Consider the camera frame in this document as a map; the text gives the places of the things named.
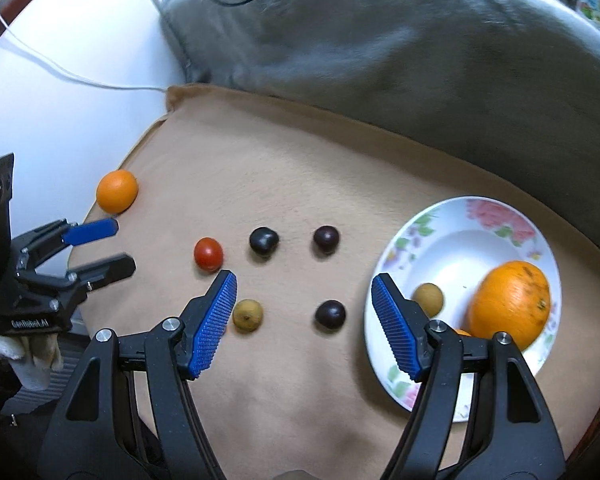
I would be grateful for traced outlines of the left white gloved hand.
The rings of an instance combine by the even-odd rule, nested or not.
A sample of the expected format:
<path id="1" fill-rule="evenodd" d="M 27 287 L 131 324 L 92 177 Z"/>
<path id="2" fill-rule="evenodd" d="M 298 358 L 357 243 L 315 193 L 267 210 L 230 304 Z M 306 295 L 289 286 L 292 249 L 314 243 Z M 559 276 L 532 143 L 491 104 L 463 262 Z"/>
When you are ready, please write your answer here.
<path id="1" fill-rule="evenodd" d="M 0 335 L 0 359 L 6 361 L 23 388 L 43 391 L 50 385 L 50 374 L 64 367 L 57 335 Z"/>

